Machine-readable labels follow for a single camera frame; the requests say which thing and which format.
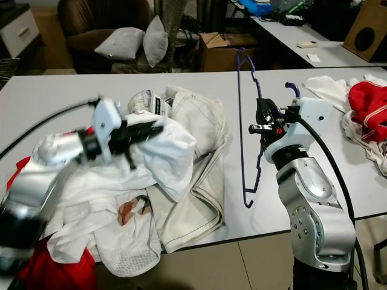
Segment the long white desk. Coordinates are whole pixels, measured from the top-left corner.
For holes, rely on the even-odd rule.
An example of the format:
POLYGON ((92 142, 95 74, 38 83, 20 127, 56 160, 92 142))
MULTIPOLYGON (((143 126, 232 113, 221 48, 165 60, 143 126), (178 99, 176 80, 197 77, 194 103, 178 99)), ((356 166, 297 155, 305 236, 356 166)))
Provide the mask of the long white desk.
POLYGON ((307 68, 387 68, 387 63, 370 63, 362 60, 359 56, 343 47, 343 42, 330 41, 321 36, 310 27, 285 27, 279 22, 264 22, 259 18, 250 16, 248 11, 238 0, 229 0, 233 6, 233 12, 241 12, 243 18, 241 22, 246 25, 255 39, 265 42, 266 46, 282 53, 283 56, 290 56, 296 66, 306 66, 307 68), (315 41, 317 48, 301 49, 296 46, 298 42, 315 41), (321 62, 313 65, 309 62, 307 54, 317 53, 321 62))

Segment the beige white jeans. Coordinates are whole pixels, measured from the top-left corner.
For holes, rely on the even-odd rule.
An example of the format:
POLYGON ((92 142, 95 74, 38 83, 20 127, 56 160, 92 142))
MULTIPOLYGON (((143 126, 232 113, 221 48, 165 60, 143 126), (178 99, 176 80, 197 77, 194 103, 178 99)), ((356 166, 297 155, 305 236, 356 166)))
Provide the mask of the beige white jeans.
POLYGON ((168 86, 163 95, 149 89, 128 102, 128 114, 149 112, 173 119, 196 138, 192 179, 185 197, 169 199, 159 185, 146 189, 162 249, 169 253, 196 243, 224 223, 224 155, 230 131, 219 100, 168 86))

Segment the open brown cardboard box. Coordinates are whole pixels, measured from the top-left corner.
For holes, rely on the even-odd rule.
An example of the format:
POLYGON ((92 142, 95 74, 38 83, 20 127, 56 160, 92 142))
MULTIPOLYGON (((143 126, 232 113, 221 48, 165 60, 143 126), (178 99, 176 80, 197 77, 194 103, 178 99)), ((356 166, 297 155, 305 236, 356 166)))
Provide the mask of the open brown cardboard box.
POLYGON ((258 41, 249 34, 242 33, 200 33, 202 72, 223 72, 237 69, 236 56, 240 48, 252 55, 258 41))

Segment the cream white garment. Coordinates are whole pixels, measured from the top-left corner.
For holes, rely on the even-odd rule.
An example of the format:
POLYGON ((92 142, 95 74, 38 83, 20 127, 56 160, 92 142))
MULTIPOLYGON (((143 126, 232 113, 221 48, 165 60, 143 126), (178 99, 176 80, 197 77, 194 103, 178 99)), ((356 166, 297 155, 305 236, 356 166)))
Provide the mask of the cream white garment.
POLYGON ((48 249, 59 263, 79 262, 83 250, 93 243, 94 232, 117 221, 124 225, 133 216, 131 211, 147 205, 139 197, 144 190, 113 191, 97 188, 94 183, 71 181, 66 187, 54 219, 47 232, 51 234, 48 249))

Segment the blue plastic item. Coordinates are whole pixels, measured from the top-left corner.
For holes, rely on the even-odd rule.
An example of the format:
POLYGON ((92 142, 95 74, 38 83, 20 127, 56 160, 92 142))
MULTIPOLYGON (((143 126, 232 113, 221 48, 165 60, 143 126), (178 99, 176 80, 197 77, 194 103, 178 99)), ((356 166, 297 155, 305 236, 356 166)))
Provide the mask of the blue plastic item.
POLYGON ((238 0, 252 16, 266 16, 271 13, 273 7, 271 0, 238 0))

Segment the white t-shirt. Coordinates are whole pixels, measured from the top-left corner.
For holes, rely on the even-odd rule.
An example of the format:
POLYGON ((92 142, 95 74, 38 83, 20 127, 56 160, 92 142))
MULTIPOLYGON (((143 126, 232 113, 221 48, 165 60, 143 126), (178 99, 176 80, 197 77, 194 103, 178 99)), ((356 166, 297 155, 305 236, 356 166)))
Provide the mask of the white t-shirt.
POLYGON ((183 125, 162 115, 144 112, 125 117, 129 125, 149 122, 162 127, 162 132, 130 147, 136 169, 130 169, 127 160, 118 157, 111 163, 90 168, 95 185, 113 191, 136 191, 159 185, 171 201, 181 201, 192 179, 196 138, 183 125))

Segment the grey patterned curtain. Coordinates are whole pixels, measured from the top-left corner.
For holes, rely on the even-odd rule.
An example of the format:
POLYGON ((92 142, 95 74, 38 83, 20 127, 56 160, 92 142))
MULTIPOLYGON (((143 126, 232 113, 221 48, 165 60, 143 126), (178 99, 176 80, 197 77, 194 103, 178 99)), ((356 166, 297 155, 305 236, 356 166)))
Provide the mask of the grey patterned curtain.
POLYGON ((155 14, 160 17, 168 39, 172 42, 177 38, 180 22, 190 0, 153 0, 153 3, 155 14))

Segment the red garment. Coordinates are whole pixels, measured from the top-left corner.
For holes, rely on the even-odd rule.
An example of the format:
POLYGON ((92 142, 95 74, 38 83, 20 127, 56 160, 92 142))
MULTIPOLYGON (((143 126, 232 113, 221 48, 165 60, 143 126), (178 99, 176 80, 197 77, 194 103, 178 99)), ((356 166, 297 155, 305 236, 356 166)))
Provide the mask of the red garment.
POLYGON ((360 81, 348 93, 352 121, 364 127, 362 138, 373 143, 387 140, 387 86, 360 81))
POLYGON ((0 216, 0 273, 12 279, 7 290, 97 290, 95 262, 88 251, 83 250, 79 262, 55 262, 47 248, 51 235, 44 232, 93 141, 91 127, 50 135, 17 162, 0 216))

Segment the grey cushion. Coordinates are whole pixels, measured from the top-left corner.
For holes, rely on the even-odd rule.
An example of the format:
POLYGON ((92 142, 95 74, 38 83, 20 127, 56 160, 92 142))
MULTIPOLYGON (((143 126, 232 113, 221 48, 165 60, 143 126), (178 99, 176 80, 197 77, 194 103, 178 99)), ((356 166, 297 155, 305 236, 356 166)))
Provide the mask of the grey cushion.
POLYGON ((143 37, 143 49, 148 66, 155 68, 164 59, 168 43, 168 33, 160 17, 156 16, 148 25, 143 37))
POLYGON ((135 60, 145 34, 140 28, 116 28, 94 52, 108 60, 135 60))

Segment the wooden speaker box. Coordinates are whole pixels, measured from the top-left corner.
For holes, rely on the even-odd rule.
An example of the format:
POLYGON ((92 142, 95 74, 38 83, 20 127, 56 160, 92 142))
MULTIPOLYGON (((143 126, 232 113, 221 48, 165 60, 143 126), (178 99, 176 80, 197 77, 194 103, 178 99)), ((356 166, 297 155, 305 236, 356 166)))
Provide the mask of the wooden speaker box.
POLYGON ((387 63, 387 0, 364 0, 343 47, 370 63, 387 63))

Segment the white mesh garment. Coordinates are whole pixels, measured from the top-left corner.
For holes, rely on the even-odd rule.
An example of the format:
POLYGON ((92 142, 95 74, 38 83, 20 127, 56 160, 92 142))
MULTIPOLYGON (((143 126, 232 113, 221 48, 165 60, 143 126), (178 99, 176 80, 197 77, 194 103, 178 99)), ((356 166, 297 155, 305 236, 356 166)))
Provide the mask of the white mesh garment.
POLYGON ((115 276, 132 278, 160 262, 162 244, 150 205, 131 211, 126 224, 117 221, 94 232, 97 252, 108 271, 115 276))

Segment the white drawer cabinet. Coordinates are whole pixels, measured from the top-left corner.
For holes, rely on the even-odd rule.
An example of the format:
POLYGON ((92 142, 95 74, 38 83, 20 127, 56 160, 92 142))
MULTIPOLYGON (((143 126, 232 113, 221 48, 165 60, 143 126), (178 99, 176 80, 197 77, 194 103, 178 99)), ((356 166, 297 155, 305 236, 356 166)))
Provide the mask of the white drawer cabinet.
POLYGON ((16 4, 14 8, 0 11, 1 60, 23 58, 34 50, 41 40, 29 4, 16 4))

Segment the flat black device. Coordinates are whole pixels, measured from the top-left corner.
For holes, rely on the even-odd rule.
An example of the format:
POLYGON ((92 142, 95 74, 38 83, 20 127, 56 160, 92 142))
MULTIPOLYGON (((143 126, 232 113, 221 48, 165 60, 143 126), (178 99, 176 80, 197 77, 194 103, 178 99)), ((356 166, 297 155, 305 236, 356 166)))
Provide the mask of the flat black device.
POLYGON ((307 20, 303 16, 298 16, 298 14, 282 14, 277 19, 286 27, 302 27, 307 23, 307 20))

